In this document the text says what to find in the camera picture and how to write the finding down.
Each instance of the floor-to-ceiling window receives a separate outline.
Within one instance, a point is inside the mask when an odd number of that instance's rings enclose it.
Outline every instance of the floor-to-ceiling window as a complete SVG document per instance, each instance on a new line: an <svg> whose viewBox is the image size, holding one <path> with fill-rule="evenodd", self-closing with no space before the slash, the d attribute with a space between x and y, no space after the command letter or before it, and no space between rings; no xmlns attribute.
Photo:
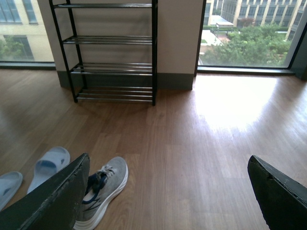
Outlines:
<svg viewBox="0 0 307 230"><path fill-rule="evenodd" d="M204 20L199 66L287 68L306 0L219 0Z"/></svg>
<svg viewBox="0 0 307 230"><path fill-rule="evenodd" d="M0 62L53 62L37 0L0 0Z"/></svg>

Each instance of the metal shoe rack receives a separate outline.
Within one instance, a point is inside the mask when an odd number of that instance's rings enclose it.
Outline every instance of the metal shoe rack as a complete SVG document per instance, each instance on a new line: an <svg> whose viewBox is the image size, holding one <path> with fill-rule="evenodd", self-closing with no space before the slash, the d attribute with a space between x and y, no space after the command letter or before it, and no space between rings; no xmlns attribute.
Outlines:
<svg viewBox="0 0 307 230"><path fill-rule="evenodd" d="M53 0L49 0L52 16L58 34L60 48L62 51L66 72L74 102L78 100L95 100L108 102L135 102L135 103L151 103L155 105L157 91L157 15L158 0L152 0L152 3L71 3L66 0L64 4L54 4ZM78 35L74 10L84 8L90 9L151 9L152 16L152 34L149 36L90 36ZM56 11L59 9L67 9L70 17L72 36L63 39ZM87 44L92 45L140 45L151 46L151 63L84 63L80 46ZM75 45L79 63L72 68L69 67L69 61L64 46ZM149 87L120 87L120 86L91 86L88 87L87 77L90 75L103 76L108 75L116 79L117 76L125 76L129 80L129 76L150 77L151 86ZM82 76L82 87L74 86L74 76Z"/></svg>

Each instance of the gray baseboard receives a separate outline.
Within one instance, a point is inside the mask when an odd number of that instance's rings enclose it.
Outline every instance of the gray baseboard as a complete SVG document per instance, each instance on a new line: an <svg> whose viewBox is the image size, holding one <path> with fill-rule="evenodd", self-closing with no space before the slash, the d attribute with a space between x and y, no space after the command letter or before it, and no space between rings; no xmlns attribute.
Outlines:
<svg viewBox="0 0 307 230"><path fill-rule="evenodd" d="M67 73L58 71L59 82L61 87L69 87ZM180 73L158 73L158 89L172 90L192 90L193 74ZM81 76L73 77L75 87L83 85ZM136 86L136 87L151 87L151 78L144 76L87 76L88 86Z"/></svg>
<svg viewBox="0 0 307 230"><path fill-rule="evenodd" d="M192 90L193 79L193 73L158 73L158 89Z"/></svg>

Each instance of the gray sneaker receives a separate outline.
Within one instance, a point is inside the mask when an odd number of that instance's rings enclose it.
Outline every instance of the gray sneaker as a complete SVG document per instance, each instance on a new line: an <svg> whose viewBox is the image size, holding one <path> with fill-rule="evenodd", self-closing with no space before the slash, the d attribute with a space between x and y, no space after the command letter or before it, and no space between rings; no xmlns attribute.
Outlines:
<svg viewBox="0 0 307 230"><path fill-rule="evenodd" d="M115 157L101 170L89 176L75 230L93 230L101 221L108 204L125 187L128 167L121 157Z"/></svg>

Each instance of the light blue slipper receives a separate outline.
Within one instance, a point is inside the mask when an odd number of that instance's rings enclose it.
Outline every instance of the light blue slipper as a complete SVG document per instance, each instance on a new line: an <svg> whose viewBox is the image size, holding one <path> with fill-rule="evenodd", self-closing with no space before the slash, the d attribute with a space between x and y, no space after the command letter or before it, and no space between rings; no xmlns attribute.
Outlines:
<svg viewBox="0 0 307 230"><path fill-rule="evenodd" d="M69 164L71 156L63 147L53 147L38 160L34 168L34 177L28 189L28 193L40 186L51 176Z"/></svg>
<svg viewBox="0 0 307 230"><path fill-rule="evenodd" d="M20 172L9 172L0 176L0 211L15 195L23 181Z"/></svg>

